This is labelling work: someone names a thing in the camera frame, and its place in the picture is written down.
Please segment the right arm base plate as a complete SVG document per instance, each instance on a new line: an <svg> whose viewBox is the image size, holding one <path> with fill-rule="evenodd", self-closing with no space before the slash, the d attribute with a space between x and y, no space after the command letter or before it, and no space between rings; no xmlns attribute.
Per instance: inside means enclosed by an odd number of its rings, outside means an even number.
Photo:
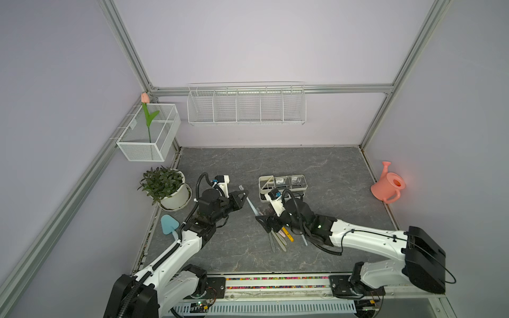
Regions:
<svg viewBox="0 0 509 318"><path fill-rule="evenodd" d="M333 274L329 276L332 295L340 299L362 299L364 297L386 295L384 287L371 288L347 274Z"/></svg>

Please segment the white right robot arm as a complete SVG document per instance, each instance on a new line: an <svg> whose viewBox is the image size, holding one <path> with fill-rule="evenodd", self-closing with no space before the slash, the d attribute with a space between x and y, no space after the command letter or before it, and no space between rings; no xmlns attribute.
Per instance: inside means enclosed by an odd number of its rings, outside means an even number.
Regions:
<svg viewBox="0 0 509 318"><path fill-rule="evenodd" d="M346 248L384 257L380 262L356 263L349 279L356 294L390 285L412 284L432 294L445 294L446 253L425 230L406 231L362 227L338 218L314 213L300 199L270 200L274 212L256 220L266 231L286 227L323 252L341 256Z"/></svg>

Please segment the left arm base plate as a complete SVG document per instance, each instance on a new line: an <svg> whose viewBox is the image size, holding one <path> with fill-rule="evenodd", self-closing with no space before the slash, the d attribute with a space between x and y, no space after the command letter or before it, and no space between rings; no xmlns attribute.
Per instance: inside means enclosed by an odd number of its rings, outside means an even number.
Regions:
<svg viewBox="0 0 509 318"><path fill-rule="evenodd" d="M207 277L198 282L196 291L185 299L223 299L226 292L226 278L223 276Z"/></svg>

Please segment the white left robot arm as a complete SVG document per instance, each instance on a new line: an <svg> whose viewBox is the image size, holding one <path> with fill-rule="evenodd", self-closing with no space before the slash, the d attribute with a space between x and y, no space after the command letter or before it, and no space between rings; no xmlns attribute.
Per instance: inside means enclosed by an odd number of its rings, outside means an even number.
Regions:
<svg viewBox="0 0 509 318"><path fill-rule="evenodd" d="M103 316L161 317L184 298L205 294L206 270L187 262L210 241L217 222L240 210L248 195L249 191L239 190L225 197L217 189L207 189L191 218L176 230L171 246L136 274L117 279Z"/></svg>

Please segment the light blue toothbrush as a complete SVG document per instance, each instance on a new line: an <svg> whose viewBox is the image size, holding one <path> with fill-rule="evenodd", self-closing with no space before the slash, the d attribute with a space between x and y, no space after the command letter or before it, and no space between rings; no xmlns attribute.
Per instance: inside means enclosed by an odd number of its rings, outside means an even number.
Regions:
<svg viewBox="0 0 509 318"><path fill-rule="evenodd" d="M242 185L239 185L239 189L244 191L244 187ZM249 196L247 197L247 202L249 206L251 207L255 217L261 216L261 212L253 205L252 201L249 199Z"/></svg>

